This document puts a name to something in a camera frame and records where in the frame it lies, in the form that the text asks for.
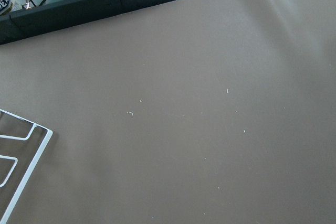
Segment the brown paper table cover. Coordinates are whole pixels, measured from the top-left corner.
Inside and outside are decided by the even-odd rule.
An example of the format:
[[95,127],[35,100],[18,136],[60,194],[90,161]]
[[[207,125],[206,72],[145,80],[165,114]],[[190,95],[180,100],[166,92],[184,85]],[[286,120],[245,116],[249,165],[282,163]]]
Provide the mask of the brown paper table cover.
[[9,223],[335,223],[335,0],[179,0],[1,46],[53,130]]

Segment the black monitor bar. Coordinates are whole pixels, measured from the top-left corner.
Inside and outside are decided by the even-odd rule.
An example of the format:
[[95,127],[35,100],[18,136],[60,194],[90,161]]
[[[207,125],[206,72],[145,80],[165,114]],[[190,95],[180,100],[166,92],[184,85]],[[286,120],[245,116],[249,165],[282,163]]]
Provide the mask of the black monitor bar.
[[65,0],[1,16],[1,44],[175,0]]

